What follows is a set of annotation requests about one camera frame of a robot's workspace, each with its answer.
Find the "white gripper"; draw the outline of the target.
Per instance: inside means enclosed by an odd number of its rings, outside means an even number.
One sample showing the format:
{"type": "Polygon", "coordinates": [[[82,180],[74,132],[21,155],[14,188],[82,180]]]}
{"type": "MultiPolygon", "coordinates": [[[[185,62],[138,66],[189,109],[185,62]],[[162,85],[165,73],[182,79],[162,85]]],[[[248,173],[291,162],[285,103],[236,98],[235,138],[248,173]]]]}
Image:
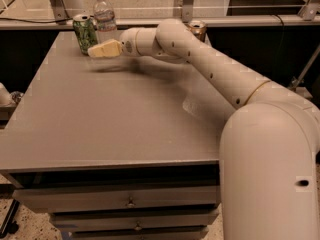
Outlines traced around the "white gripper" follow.
{"type": "Polygon", "coordinates": [[[115,39],[107,40],[88,49],[88,55],[92,58],[113,58],[123,53],[128,56],[139,56],[137,50],[138,28],[130,28],[120,35],[120,42],[115,39]]]}

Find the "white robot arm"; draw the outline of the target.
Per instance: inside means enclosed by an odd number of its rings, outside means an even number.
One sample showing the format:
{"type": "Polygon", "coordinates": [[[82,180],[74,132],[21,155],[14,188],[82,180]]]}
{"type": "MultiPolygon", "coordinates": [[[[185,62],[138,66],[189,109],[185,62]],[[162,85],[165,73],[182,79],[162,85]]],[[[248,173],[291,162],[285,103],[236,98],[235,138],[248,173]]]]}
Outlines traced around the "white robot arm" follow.
{"type": "Polygon", "coordinates": [[[313,103],[200,41],[178,19],[128,29],[88,53],[181,58],[234,107],[219,152],[225,240],[320,240],[313,103]]]}

